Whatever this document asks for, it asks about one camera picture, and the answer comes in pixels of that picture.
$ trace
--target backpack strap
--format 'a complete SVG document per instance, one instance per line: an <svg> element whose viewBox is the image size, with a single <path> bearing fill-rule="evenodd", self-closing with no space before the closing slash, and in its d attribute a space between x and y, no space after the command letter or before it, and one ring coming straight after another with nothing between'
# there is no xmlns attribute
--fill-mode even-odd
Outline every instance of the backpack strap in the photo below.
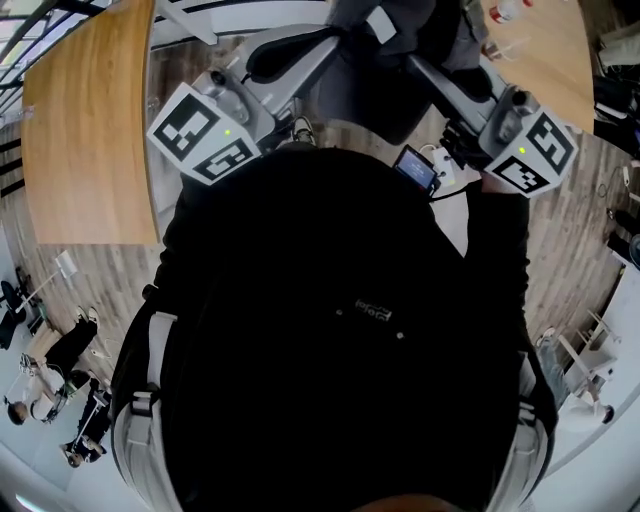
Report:
<svg viewBox="0 0 640 512"><path fill-rule="evenodd" d="M531 404L537 378L529 354L520 352L520 407L511 449L487 512L510 512L520 506L539 481L550 457L550 443L542 420Z"/></svg>
<svg viewBox="0 0 640 512"><path fill-rule="evenodd" d="M149 321L147 389L133 394L114 425L113 451L127 485L157 512L182 512L167 470L162 437L160 377L165 348L177 317L157 312Z"/></svg>

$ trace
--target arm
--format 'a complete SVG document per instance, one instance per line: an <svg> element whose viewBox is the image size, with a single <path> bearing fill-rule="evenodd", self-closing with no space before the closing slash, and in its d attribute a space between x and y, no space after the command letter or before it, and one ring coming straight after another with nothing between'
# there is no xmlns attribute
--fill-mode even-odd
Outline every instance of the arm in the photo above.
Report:
<svg viewBox="0 0 640 512"><path fill-rule="evenodd" d="M469 249L465 260L474 284L484 290L493 311L524 327L529 201L507 191L511 192L502 182L485 175L467 194Z"/></svg>
<svg viewBox="0 0 640 512"><path fill-rule="evenodd" d="M35 378L40 381L41 393L44 394L49 400L51 400L52 402L55 403L56 395L49 388L49 384L47 383L47 381L44 380L44 377L42 376L42 373L40 373L40 372L36 373L36 377Z"/></svg>
<svg viewBox="0 0 640 512"><path fill-rule="evenodd" d="M160 266L154 280L159 289L188 293L184 287L195 284L190 283L193 279L191 269L209 267L206 262L211 260L211 255L206 253L208 245L203 244L202 239L219 228L214 226L212 219L217 218L214 205L225 202L224 197L216 194L224 187L224 181L213 190L192 178L182 177L182 193L163 238L165 250L160 255Z"/></svg>
<svg viewBox="0 0 640 512"><path fill-rule="evenodd" d="M42 381L37 377L37 374L29 378L27 387L22 392L22 401L25 404L29 404L34 400L37 400L42 394Z"/></svg>

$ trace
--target black jacket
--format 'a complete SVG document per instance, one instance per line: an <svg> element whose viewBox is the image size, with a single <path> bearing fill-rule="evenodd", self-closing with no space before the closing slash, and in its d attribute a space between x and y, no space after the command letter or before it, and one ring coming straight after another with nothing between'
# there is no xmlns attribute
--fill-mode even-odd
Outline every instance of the black jacket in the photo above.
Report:
<svg viewBox="0 0 640 512"><path fill-rule="evenodd" d="M211 188L185 181L113 384L117 413L146 384L149 316L177 314L162 420L186 510L411 493L486 506L516 428L518 351L532 353L529 209L468 198L463 258L421 192L361 154L280 152ZM545 384L534 402L551 432Z"/></svg>

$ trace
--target wooden floor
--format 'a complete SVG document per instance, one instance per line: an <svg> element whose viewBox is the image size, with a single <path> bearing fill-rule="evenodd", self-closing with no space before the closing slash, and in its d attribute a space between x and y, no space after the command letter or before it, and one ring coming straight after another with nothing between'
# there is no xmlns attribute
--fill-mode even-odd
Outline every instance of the wooden floor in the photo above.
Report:
<svg viewBox="0 0 640 512"><path fill-rule="evenodd" d="M583 3L602 4L602 0ZM613 15L606 23L603 16L596 18L597 24L587 19L588 27L597 25L593 30L606 31L615 26ZM181 81L191 82L213 62L224 60L225 51L212 51L202 44L189 43L155 52L151 61L150 110L157 111L158 105ZM442 123L439 114L430 111L409 142L414 147L437 142ZM318 126L318 130L320 143L325 146L369 153L388 163L399 152L399 148L345 123L329 122ZM14 125L0 132L0 142L18 136L19 126ZM578 136L578 143L580 156L570 178L560 189L532 203L529 244L532 263L526 305L532 338L553 325L575 340L575 329L589 325L587 309L598 311L605 305L621 269L603 241L613 229L605 209L627 206L621 173L615 169L625 164L628 157L589 135ZM19 150L0 155L0 164L19 156ZM0 177L0 186L21 178L22 170L18 169ZM633 183L636 188L639 181ZM609 186L605 198L598 197L598 189L603 184ZM35 242L25 194L25 189L21 189L0 201L0 219L14 263L26 269L34 284L39 284L55 270L54 257L63 249L70 251L78 274L71 285L56 278L42 291L41 297L51 323L63 333L73 326L76 304L97 308L102 325L93 342L94 348L112 354L113 358L98 360L89 355L88 362L101 376L109 377L127 328L142 304L142 288L153 279L162 247L39 246Z"/></svg>

